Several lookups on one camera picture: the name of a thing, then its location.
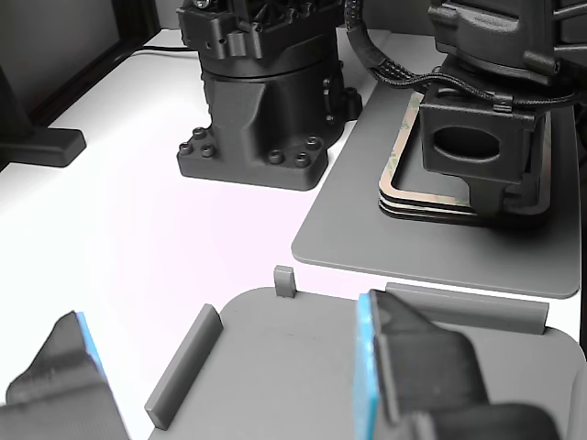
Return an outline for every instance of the black robot housing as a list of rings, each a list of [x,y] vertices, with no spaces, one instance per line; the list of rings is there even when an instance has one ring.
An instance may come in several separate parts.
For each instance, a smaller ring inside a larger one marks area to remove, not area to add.
[[[199,53],[212,125],[180,146],[184,176],[308,190],[327,148],[362,110],[345,88],[342,0],[185,0],[184,44]]]
[[[546,219],[548,113],[587,102],[587,2],[431,0],[437,50],[448,56],[427,74],[375,48],[362,9],[363,0],[348,0],[345,13],[363,65],[425,96],[424,168],[463,179],[479,216]]]

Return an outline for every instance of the bolt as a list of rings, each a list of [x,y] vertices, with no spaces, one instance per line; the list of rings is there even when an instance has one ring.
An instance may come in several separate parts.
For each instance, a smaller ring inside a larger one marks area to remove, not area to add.
[[[203,158],[211,158],[216,154],[216,147],[212,144],[203,145],[200,148],[200,153],[202,153]]]
[[[296,157],[295,157],[295,165],[298,168],[305,168],[308,165],[310,165],[310,156],[308,155],[308,153],[299,153]]]
[[[192,154],[193,151],[194,151],[194,148],[192,147],[191,144],[189,144],[187,142],[183,142],[182,145],[180,145],[180,154],[182,156],[187,156],[188,154]]]
[[[272,165],[279,165],[285,160],[285,157],[280,149],[274,149],[269,153],[269,163]]]
[[[305,144],[310,150],[316,150],[322,147],[322,139],[317,136],[311,136],[305,140]]]
[[[210,6],[210,0],[194,0],[194,5],[198,9],[206,9]]]
[[[194,128],[192,134],[194,135],[194,139],[196,140],[202,140],[203,138],[208,136],[208,134],[205,132],[205,128],[202,128],[200,126],[198,128]]]
[[[304,5],[304,10],[307,16],[309,16],[310,14],[314,14],[314,12],[316,11],[316,5],[312,3],[306,3]]]

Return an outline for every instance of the gray metal plate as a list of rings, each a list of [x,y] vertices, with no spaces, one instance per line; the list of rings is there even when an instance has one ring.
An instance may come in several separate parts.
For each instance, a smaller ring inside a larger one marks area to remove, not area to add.
[[[409,38],[420,54],[415,62],[428,60],[432,69],[434,47],[421,43],[426,37]],[[406,60],[405,49],[395,58]],[[410,94],[377,86],[292,244],[293,256],[318,266],[497,292],[560,299],[577,293],[581,219],[571,110],[553,114],[552,218],[538,231],[516,233],[401,220],[380,211],[379,179]],[[411,163],[415,174],[425,172],[420,161]]]
[[[353,440],[355,304],[273,288],[239,295],[169,430],[150,440]],[[445,326],[471,339],[492,402],[539,405],[561,438],[587,438],[585,358],[569,336]]]

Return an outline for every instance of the mounting hole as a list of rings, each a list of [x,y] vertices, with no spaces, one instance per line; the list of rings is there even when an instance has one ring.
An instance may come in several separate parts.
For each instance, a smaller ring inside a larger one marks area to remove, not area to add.
[[[202,154],[203,158],[207,158],[207,159],[212,158],[216,154],[216,147],[212,144],[203,145],[200,148],[200,153]]]
[[[285,160],[283,152],[279,149],[273,149],[269,152],[269,163],[279,165]]]
[[[310,165],[311,161],[312,160],[307,153],[298,153],[298,155],[295,157],[295,166],[298,168],[305,168]]]
[[[434,146],[446,156],[465,160],[490,160],[499,156],[499,140],[484,131],[462,126],[437,131]]]
[[[305,140],[305,146],[312,151],[320,149],[322,145],[322,139],[318,136],[310,136]]]
[[[187,156],[188,154],[192,154],[194,148],[190,145],[189,142],[184,142],[180,145],[180,154],[182,156]]]

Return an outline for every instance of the cable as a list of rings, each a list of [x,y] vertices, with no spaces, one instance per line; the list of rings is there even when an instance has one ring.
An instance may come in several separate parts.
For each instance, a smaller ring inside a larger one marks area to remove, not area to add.
[[[431,83],[444,83],[450,85],[459,92],[468,94],[482,101],[491,104],[498,103],[500,98],[495,93],[484,91],[460,78],[446,73],[437,72],[417,75],[387,57],[373,44],[367,33],[367,27],[362,19],[363,1],[364,0],[346,0],[345,23],[350,45],[359,56],[363,66],[377,81],[385,83],[393,88],[414,89],[421,94],[426,92]],[[514,97],[512,106],[522,108],[543,108],[546,110],[555,107],[575,105],[580,102],[587,102],[587,95],[585,93],[576,92],[566,96],[544,99]]]
[[[153,50],[153,51],[157,51],[157,52],[174,52],[174,53],[178,53],[178,52],[195,52],[195,50],[190,49],[190,48],[186,48],[185,46],[180,47],[180,48],[170,48],[170,47],[167,47],[167,46],[141,46],[138,49],[129,50],[128,52],[121,53],[116,58],[114,58],[113,63],[114,64],[117,64],[122,59],[127,59],[127,58],[133,56],[135,53],[141,52],[143,50]]]

